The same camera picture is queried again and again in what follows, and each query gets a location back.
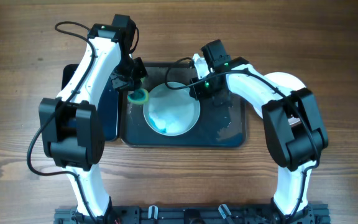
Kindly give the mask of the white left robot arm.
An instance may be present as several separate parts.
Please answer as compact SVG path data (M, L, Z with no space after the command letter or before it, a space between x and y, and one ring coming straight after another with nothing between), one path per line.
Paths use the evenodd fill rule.
M141 58L131 55L139 41L133 21L95 24L83 40L80 64L56 98L39 105L40 128L31 143L42 138L44 153L69 176L78 205L78 223L114 221L111 198L104 188L99 161L104 151L98 105L107 83L117 91L136 91L147 76Z

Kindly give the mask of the white plate stained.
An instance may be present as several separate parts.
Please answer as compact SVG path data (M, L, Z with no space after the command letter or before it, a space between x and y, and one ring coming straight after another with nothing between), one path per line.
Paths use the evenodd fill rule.
M149 127L163 136L179 136L187 133L197 123L201 105L189 95L189 88L178 82L170 82L169 89L159 84L149 92L149 101L143 106L143 114Z

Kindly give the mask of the white plate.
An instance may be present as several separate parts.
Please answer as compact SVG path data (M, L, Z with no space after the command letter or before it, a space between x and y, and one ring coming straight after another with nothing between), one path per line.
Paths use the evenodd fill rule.
M290 88L292 90L300 90L306 87L306 85L299 78L285 72L272 72L264 75L264 77L268 78L270 81L273 81L274 83L280 86L283 86L285 88ZM260 116L260 118L263 118L262 112L258 109L258 107L253 106L253 108L254 111ZM300 119L291 116L288 119L288 122L291 126L293 126L299 123Z

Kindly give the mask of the green yellow sponge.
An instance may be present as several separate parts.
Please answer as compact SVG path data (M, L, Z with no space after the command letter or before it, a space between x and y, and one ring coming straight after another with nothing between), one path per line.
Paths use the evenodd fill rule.
M127 100L135 105L144 105L149 101L149 92L144 88L139 88L128 94Z

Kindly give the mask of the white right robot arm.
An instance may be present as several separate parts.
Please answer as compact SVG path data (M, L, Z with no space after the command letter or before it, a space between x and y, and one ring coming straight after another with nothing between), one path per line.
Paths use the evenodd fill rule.
M197 74L194 87L210 90L212 82L219 80L254 107L263 120L269 154L278 165L273 209L283 222L305 217L311 172L328 146L314 94L297 77L262 75L242 57L212 60L194 54L191 63Z

